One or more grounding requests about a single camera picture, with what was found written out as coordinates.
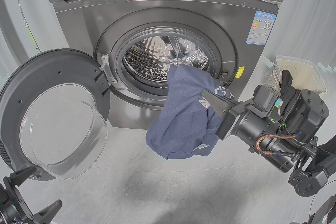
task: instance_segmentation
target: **energy label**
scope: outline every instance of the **energy label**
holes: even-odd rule
[[[265,45],[276,15],[256,11],[246,44]]]

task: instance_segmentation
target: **navy blue t-shirt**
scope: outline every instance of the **navy blue t-shirt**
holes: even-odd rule
[[[147,131],[147,145],[165,159],[209,155],[222,119],[201,91],[205,88],[230,98],[232,94],[208,72],[184,64],[170,66],[168,87],[166,103]]]

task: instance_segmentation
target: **front-loading washing machine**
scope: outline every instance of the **front-loading washing machine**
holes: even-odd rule
[[[50,0],[70,49],[43,52],[0,91],[0,156],[32,179],[71,179],[113,126],[147,128],[167,72],[187,64],[239,98],[282,0]]]
[[[166,100],[171,64],[209,72],[238,99],[282,0],[50,2],[69,47],[105,67],[110,123],[147,129]]]

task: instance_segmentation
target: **yellow warning sticker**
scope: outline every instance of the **yellow warning sticker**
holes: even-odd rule
[[[245,66],[240,66],[237,74],[234,76],[235,78],[240,78],[244,72]]]

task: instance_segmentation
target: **stainless steel drum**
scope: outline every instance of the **stainless steel drum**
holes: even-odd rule
[[[174,36],[155,36],[132,45],[124,54],[123,63],[137,79],[167,83],[170,65],[186,64],[206,70],[208,57],[194,42]]]

